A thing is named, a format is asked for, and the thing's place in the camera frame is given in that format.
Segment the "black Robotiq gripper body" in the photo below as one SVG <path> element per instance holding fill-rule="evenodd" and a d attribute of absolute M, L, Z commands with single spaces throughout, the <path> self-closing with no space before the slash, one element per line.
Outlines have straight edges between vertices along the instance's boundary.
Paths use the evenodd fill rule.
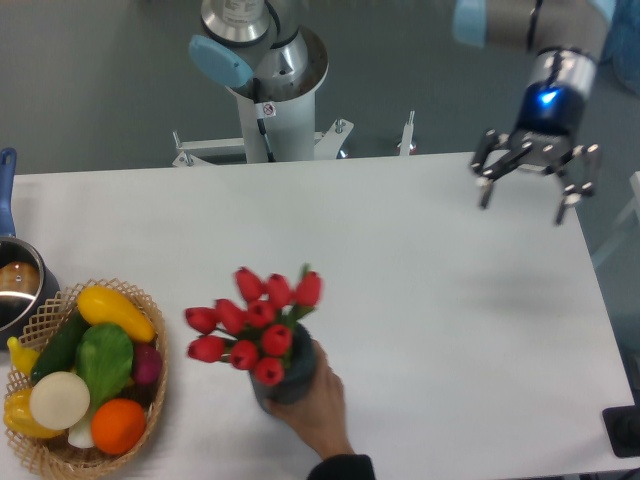
<path fill-rule="evenodd" d="M 586 100 L 569 86 L 530 85 L 508 145 L 525 169 L 551 174 L 571 159 Z"/>

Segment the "person's hand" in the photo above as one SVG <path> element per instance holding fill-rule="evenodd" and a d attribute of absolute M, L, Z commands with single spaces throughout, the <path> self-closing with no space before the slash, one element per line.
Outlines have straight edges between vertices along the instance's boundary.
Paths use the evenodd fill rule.
<path fill-rule="evenodd" d="M 355 453 L 347 432 L 346 401 L 341 378 L 328 364 L 320 343 L 312 341 L 316 369 L 306 395 L 292 404 L 266 400 L 267 411 L 288 425 L 321 460 Z"/>

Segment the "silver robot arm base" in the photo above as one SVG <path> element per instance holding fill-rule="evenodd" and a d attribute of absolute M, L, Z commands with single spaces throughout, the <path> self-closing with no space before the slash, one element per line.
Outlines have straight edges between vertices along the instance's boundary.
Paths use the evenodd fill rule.
<path fill-rule="evenodd" d="M 204 1 L 188 52 L 210 80 L 256 103 L 284 102 L 324 82 L 328 54 L 300 23 L 299 1 Z"/>

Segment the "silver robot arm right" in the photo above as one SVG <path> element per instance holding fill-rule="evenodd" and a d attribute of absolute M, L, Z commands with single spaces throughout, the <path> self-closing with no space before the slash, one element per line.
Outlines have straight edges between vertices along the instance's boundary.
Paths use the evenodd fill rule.
<path fill-rule="evenodd" d="M 517 169 L 559 179 L 557 225 L 568 209 L 594 195 L 601 148 L 576 139 L 615 9 L 613 1 L 457 2 L 457 41 L 535 56 L 514 127 L 508 133 L 487 130 L 470 161 L 481 208 L 488 207 L 495 183 Z"/>

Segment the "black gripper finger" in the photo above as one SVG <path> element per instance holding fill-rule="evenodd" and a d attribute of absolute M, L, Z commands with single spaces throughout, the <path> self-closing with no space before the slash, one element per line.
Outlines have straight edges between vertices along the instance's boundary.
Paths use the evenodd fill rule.
<path fill-rule="evenodd" d="M 489 207 L 495 182 L 519 168 L 524 157 L 533 149 L 530 141 L 520 142 L 516 146 L 511 146 L 509 142 L 507 134 L 499 134 L 495 129 L 487 130 L 481 136 L 469 163 L 478 180 L 481 209 Z"/>
<path fill-rule="evenodd" d="M 554 224 L 561 225 L 570 208 L 583 198 L 595 195 L 601 169 L 601 147 L 598 144 L 578 145 L 560 155 L 557 148 L 548 145 L 543 148 L 543 158 L 548 170 L 561 182 L 562 195 L 554 218 Z M 573 181 L 567 173 L 566 166 L 573 160 L 579 160 L 583 165 L 580 181 Z"/>

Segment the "dark sleeved forearm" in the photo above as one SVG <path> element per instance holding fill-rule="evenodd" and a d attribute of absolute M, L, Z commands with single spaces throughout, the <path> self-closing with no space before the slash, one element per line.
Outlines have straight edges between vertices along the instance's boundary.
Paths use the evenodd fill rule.
<path fill-rule="evenodd" d="M 374 480 L 373 463 L 367 455 L 340 454 L 322 460 L 308 474 L 308 480 Z"/>

